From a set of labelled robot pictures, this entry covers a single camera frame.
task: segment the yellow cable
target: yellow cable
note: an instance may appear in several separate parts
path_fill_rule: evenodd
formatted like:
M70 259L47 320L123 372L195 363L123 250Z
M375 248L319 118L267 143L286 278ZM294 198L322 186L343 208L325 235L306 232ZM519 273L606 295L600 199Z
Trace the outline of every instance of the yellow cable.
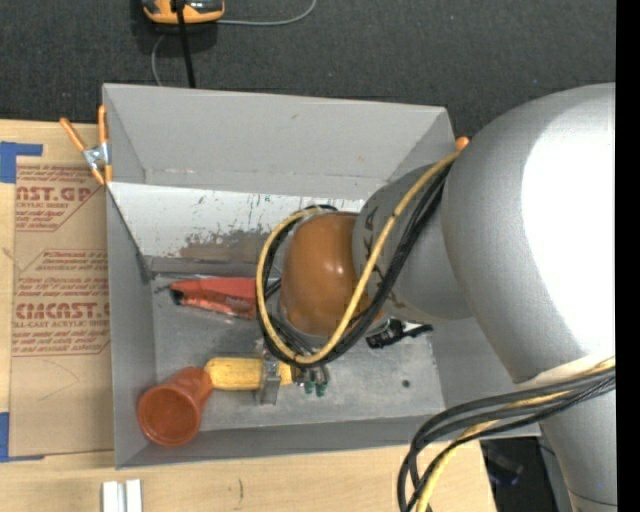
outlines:
M291 217L286 219L282 224L280 224L271 233L271 235L269 236L269 238L267 239L267 241L265 242L262 248L262 253L260 254L260 259L258 261L258 269L256 272L256 291L257 291L257 299L258 299L258 311L260 313L260 318L262 319L262 323L265 326L267 334L269 335L271 340L273 340L275 345L278 347L278 349L282 353L284 353L287 357L293 359L296 362L303 363L303 364L313 364L313 363L317 363L322 358L324 358L338 344L338 342L340 341L340 338L342 337L344 332L347 330L347 327L349 325L349 322L351 321L351 317L353 316L354 311L356 310L356 307L360 303L360 298L364 293L364 289L365 289L365 286L367 285L367 281L369 280L369 277L373 272L375 264L378 261L378 257L382 252L384 243L387 237L389 236L389 233L391 232L391 229L393 228L396 222L396 219L402 214L402 212L405 210L405 208L409 204L409 201L413 199L413 197L418 193L418 191L438 172L440 172L442 169L450 165L458 157L459 154L460 154L460 151L456 151L455 153L452 153L451 155L443 158L438 163L430 167L429 170L427 170L420 177L420 179L416 181L416 183L409 189L409 191L398 202L398 204L393 210L392 215L389 217L384 227L382 228L382 231L380 232L380 236L378 236L378 239L376 240L373 250L369 255L369 259L367 260L364 270L362 271L362 276L360 277L360 280L358 281L358 284L356 285L356 288L353 292L351 301L349 302L349 305L347 306L347 309L345 310L344 315L342 316L342 320L338 324L338 327L334 331L333 335L331 336L327 344L324 345L319 351L315 352L314 354L304 355L304 354L298 354L296 352L293 352L280 339L277 332L273 328L271 321L269 320L269 315L267 313L266 303L264 300L264 291L262 287L262 277L263 277L262 273L264 271L264 263L267 258L267 254L269 252L269 248L273 243L273 240L282 230L284 230L291 223L295 222L301 217L310 215L312 212L304 211L304 212L298 212L292 215Z
M572 379L576 379L576 378L579 378L579 377L586 377L587 375L592 375L594 373L599 373L599 372L608 370L610 368L613 368L615 366L615 364L616 364L615 356L611 356L610 358L608 358L605 361L597 364L596 366L594 366L590 370L587 370L586 372L582 372L582 373L579 373L579 374L573 376ZM521 406L527 406L527 405L537 405L537 404L549 402L549 401L551 401L551 400L553 400L555 398L558 398L558 397L560 397L562 395L565 395L567 393L569 393L569 391L561 391L561 392L558 392L558 393L552 393L552 394L544 395L544 396L540 396L540 397L534 397L534 398L527 398L527 399L524 399L524 400L518 400L516 402L512 402L510 404L505 405L502 409L513 409L514 407L521 407ZM486 421L484 423L478 423L476 425L472 425L471 427L467 428L464 432L462 432L462 434L460 434L458 436L456 441L464 440L465 438L471 437L471 436L477 434L478 432L482 432L482 431L486 430L487 428L489 428L491 425L494 425L495 423L498 423L498 421L499 420L492 420L492 421ZM453 448L451 451L447 452L447 454L444 457L442 457L442 459L440 459L440 461L433 468L433 471L432 471L431 475L429 475L429 479L427 480L427 483L424 486L424 489L422 490L422 494L420 495L420 498L418 499L418 502L416 503L416 512L426 512L427 507L429 505L429 500L431 499L431 496L432 496L433 491L434 491L434 489L436 487L438 479L440 478L440 476L442 475L442 473L444 471L444 468L449 463L451 458L455 455L455 453L458 451L460 446L462 446L462 445L458 445L455 448Z

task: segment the gray carpet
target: gray carpet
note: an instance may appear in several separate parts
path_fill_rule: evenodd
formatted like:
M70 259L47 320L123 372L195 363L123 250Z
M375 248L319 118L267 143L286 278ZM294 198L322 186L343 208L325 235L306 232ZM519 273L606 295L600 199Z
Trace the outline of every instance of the gray carpet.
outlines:
M228 0L226 19L277 20L310 0ZM95 122L104 82L155 85L159 35L139 0L0 0L0 117ZM616 79L613 0L318 0L284 27L219 26L192 34L198 86L445 106L473 136L530 99ZM186 86L179 39L158 48L161 80ZM525 471L496 489L501 512L551 512L529 441L504 454Z

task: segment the orange clip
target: orange clip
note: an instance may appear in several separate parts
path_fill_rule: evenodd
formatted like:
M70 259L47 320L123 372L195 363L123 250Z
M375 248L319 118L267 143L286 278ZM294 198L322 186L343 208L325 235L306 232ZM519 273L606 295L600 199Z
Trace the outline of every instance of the orange clip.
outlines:
M469 137L458 137L456 139L456 149L458 151L462 151L464 148L466 148L469 145Z
M107 109L104 105L100 105L98 109L98 134L100 144L107 144L109 141L109 126L107 125ZM107 181L113 179L113 168L109 163L105 163L104 165L104 177Z
M113 178L113 169L108 163L108 128L106 122L106 109L104 108L104 105L100 106L100 108L98 109L98 135L100 139L100 145L98 147L90 148L89 146L87 146L82 140L82 137L80 137L78 131L71 124L71 121L69 121L66 117L60 118L60 125L67 132L69 139L71 139L71 143L78 151L80 151L84 155L85 159L89 163L89 166L91 167L91 174L96 179L96 181L100 183L100 185L104 185L105 178L106 181L111 181ZM99 161L104 162L105 177L102 177L102 174L100 174L100 168L97 163Z

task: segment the orange cup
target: orange cup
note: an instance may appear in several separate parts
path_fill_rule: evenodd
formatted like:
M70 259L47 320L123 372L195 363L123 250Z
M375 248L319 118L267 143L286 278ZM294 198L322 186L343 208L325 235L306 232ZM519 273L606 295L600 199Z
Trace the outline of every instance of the orange cup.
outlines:
M200 430L202 411L213 390L211 378L193 366L148 389L138 401L138 423L162 446L181 446Z

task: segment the red object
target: red object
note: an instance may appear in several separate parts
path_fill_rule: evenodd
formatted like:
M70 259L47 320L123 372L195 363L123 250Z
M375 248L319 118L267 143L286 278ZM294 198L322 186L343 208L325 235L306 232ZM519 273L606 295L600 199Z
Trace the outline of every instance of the red object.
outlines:
M200 430L202 411L213 383L200 368L183 368L148 389L138 401L138 423L145 436L162 446L181 446Z
M176 281L170 285L178 304L246 319L256 316L256 280L211 277Z

